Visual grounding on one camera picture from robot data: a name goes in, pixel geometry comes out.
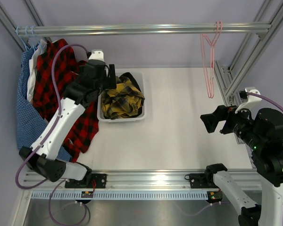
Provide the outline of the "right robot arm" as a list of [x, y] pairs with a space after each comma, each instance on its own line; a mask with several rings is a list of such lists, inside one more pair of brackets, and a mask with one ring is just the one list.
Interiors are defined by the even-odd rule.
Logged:
[[234, 133], [251, 150], [252, 160], [260, 177], [262, 188], [261, 205], [248, 198], [242, 189], [231, 180], [225, 165], [208, 165], [204, 182], [209, 187], [217, 186], [228, 198], [238, 214], [241, 226], [283, 226], [283, 114], [272, 108], [262, 108], [255, 119], [237, 107], [220, 105], [200, 119], [208, 133], [213, 133], [219, 122], [223, 135]]

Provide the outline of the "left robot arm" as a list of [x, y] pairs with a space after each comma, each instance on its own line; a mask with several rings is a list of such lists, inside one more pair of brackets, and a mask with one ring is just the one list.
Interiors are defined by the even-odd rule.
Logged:
[[102, 91], [116, 86], [114, 64], [107, 65], [101, 60], [90, 59], [80, 67], [77, 78], [67, 86], [63, 97], [58, 98], [58, 109], [45, 130], [30, 147], [23, 146], [20, 149], [23, 163], [15, 176], [18, 187], [29, 189], [20, 185], [18, 180], [24, 166], [51, 182], [67, 179], [82, 188], [91, 184], [92, 170], [81, 163], [59, 160], [59, 149], [72, 126], [90, 104], [98, 99]]

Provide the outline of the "yellow plaid shirt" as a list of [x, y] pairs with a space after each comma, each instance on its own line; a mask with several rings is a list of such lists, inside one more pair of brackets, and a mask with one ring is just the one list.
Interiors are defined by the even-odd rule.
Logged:
[[145, 96], [129, 72], [116, 77], [117, 88], [101, 94], [101, 110], [105, 119], [136, 118], [141, 115]]

